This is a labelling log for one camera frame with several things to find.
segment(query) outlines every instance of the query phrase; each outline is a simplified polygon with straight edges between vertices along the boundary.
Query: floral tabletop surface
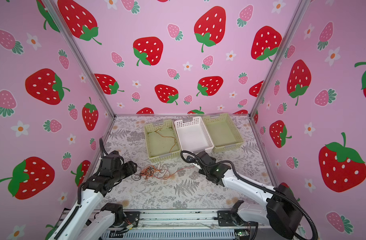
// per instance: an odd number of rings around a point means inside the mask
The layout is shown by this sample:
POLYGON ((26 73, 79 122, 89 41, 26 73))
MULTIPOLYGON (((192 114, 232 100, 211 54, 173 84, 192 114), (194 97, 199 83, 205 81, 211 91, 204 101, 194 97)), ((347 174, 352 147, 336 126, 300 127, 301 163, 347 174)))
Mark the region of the floral tabletop surface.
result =
MULTIPOLYGON (((125 161, 131 160, 142 169, 152 164, 147 155, 144 125, 167 118, 174 121, 188 116, 116 117, 105 144, 107 152, 117 150, 125 161)), ((212 156, 217 161, 233 161, 240 174, 271 185, 248 117, 231 116, 231 118, 245 142, 237 150, 212 153, 212 156)), ((122 204, 124 209, 228 209, 238 200, 255 203, 237 191, 217 186, 206 180, 204 175, 198 173, 198 168, 187 169, 192 165, 181 159, 166 160, 162 164, 171 174, 167 180, 157 178, 145 180, 142 177, 141 180, 134 181, 128 177, 105 196, 98 209, 107 202, 122 204)))

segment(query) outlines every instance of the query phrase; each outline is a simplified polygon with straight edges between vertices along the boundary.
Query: strawberry wallpaper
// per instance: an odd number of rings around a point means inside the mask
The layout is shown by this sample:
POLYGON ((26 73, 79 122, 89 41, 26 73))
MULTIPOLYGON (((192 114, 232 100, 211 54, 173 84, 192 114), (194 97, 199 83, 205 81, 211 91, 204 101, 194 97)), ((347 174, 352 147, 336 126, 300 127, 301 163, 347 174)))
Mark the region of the strawberry wallpaper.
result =
POLYGON ((117 114, 247 113, 297 4, 57 1, 117 114))
POLYGON ((360 3, 310 3, 254 115, 277 179, 324 240, 366 239, 366 0, 360 3))
POLYGON ((110 118, 39 1, 0 1, 0 239, 43 239, 110 118))

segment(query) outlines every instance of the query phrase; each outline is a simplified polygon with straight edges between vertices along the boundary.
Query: white plastic basket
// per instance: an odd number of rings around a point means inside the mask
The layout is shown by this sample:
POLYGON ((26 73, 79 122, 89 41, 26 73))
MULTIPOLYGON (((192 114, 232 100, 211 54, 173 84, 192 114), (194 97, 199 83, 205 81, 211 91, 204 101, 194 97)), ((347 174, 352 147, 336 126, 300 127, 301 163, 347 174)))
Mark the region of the white plastic basket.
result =
POLYGON ((208 154, 212 153, 214 143, 201 117, 176 120, 175 129, 182 150, 195 154, 201 151, 205 151, 208 154))

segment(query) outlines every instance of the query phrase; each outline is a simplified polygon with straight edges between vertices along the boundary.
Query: green plastic basket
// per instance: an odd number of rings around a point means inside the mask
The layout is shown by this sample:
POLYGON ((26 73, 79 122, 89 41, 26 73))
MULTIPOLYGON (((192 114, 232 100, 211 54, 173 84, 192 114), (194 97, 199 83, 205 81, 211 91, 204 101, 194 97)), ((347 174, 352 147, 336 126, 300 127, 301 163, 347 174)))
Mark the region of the green plastic basket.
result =
POLYGON ((171 119, 148 123, 144 126, 144 132, 148 158, 152 163, 180 157, 180 143, 171 119))
POLYGON ((241 147, 242 136, 228 113, 202 117, 208 133, 214 142, 213 152, 223 152, 241 147))

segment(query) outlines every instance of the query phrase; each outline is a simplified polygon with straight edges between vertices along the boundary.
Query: plastic basket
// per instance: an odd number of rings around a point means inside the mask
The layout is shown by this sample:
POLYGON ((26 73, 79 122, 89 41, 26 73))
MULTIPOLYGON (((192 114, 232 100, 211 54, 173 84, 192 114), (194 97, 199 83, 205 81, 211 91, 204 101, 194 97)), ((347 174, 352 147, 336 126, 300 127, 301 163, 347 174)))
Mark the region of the plastic basket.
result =
POLYGON ((175 128, 182 150, 195 154, 201 151, 205 151, 208 154, 212 152, 214 143, 201 117, 177 120, 175 121, 175 128))
POLYGON ((180 157, 178 135, 171 119, 148 123, 144 126, 144 132, 148 158, 152 163, 180 157))
POLYGON ((204 116, 203 121, 214 142, 213 152, 223 152, 239 148, 244 140, 228 113, 204 116))

